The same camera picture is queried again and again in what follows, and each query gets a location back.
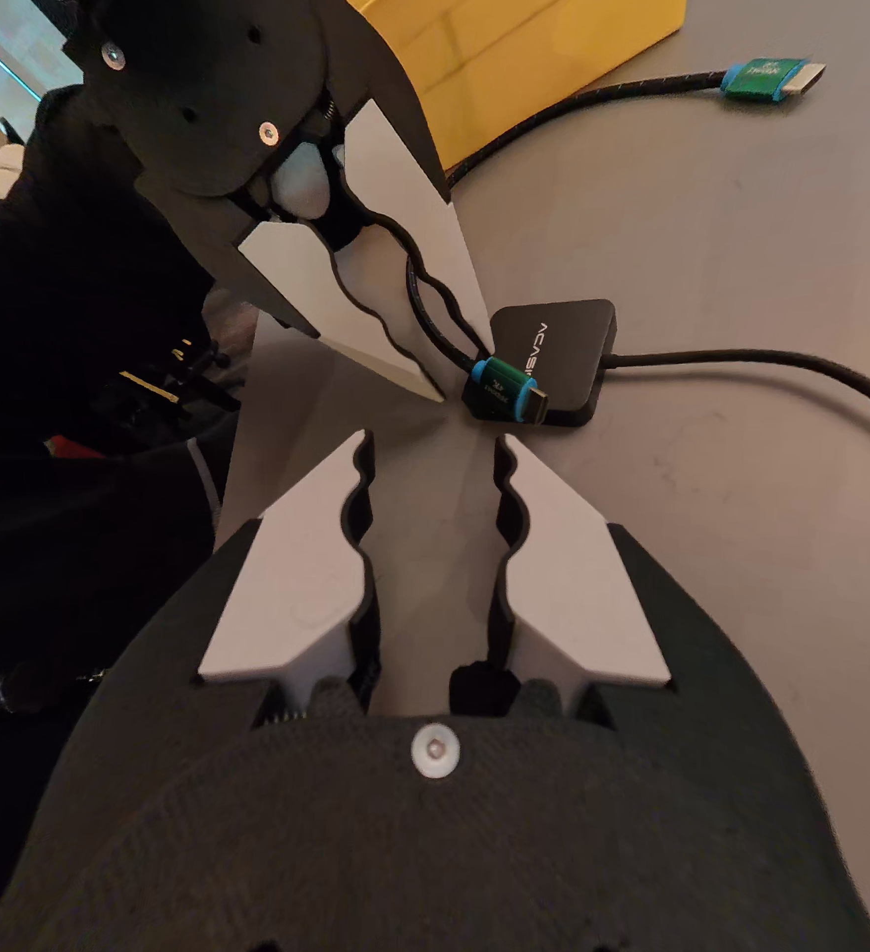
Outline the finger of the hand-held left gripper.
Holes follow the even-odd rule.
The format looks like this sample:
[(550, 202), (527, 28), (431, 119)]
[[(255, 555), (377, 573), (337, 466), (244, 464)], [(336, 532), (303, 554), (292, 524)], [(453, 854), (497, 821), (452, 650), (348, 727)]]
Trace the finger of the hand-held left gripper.
[(342, 174), (370, 217), (417, 250), (424, 272), (453, 294), (476, 346), (491, 351), (490, 317), (455, 207), (372, 98), (346, 124)]
[(238, 249), (326, 347), (397, 387), (444, 402), (441, 387), (392, 340), (381, 316), (347, 292), (332, 251), (309, 223), (260, 222)]

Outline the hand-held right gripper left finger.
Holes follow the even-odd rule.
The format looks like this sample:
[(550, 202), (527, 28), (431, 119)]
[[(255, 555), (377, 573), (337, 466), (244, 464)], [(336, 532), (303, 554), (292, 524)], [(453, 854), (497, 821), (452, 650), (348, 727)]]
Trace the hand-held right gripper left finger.
[(360, 544), (373, 521), (375, 442), (356, 431), (258, 519), (199, 665), (208, 684), (270, 681), (308, 708), (325, 677), (369, 708), (381, 675), (381, 617)]

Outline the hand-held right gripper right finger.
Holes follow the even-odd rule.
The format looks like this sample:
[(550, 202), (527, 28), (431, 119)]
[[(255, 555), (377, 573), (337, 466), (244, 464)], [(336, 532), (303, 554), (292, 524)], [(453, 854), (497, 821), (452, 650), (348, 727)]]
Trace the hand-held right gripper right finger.
[(607, 519), (511, 434), (496, 441), (493, 476), (508, 549), (489, 613), (489, 662), (522, 684), (553, 684), (563, 708), (579, 708), (594, 684), (671, 684)]

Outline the braided hdmi cable green plugs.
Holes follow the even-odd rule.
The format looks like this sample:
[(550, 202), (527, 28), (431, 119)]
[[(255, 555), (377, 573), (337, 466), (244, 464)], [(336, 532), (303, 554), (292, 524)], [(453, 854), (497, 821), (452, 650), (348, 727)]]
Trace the braided hdmi cable green plugs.
[[(607, 103), (634, 98), (655, 98), (716, 90), (722, 97), (749, 103), (779, 104), (798, 98), (823, 76), (827, 66), (805, 58), (759, 57), (731, 65), (727, 69), (693, 72), (666, 77), (648, 78), (585, 89), (567, 96), (529, 115), (516, 125), (458, 162), (449, 173), (453, 187), (468, 173), (495, 156), (500, 150), (530, 132), (569, 113)], [(548, 415), (549, 397), (538, 386), (534, 376), (495, 356), (483, 354), (474, 360), (452, 344), (434, 323), (422, 302), (419, 283), (435, 289), (454, 323), (462, 323), (460, 308), (450, 301), (449, 292), (431, 277), (421, 274), (420, 254), (408, 251), (405, 284), (408, 300), (420, 328), (451, 363), (466, 374), (466, 383), (477, 396), (485, 398), (504, 420), (538, 425)]]

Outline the black square adapter hub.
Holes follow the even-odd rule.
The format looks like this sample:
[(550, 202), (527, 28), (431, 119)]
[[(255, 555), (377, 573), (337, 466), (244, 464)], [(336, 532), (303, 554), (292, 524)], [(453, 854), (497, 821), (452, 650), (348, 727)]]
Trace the black square adapter hub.
[[(496, 312), (490, 326), (496, 345), (493, 356), (527, 369), (549, 397), (548, 415), (541, 423), (545, 425), (576, 428), (589, 422), (607, 373), (665, 366), (787, 366), (828, 377), (870, 400), (870, 377), (844, 364), (798, 351), (720, 349), (616, 354), (617, 314), (607, 300), (507, 306)], [(466, 382), (463, 402), (477, 420), (517, 423), (504, 420)]]

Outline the yellow box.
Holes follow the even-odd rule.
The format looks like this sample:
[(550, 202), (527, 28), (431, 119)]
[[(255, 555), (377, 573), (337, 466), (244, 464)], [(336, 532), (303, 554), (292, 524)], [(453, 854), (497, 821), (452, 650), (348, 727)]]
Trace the yellow box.
[(352, 1), (398, 56), (441, 164), (676, 33), (685, 1)]

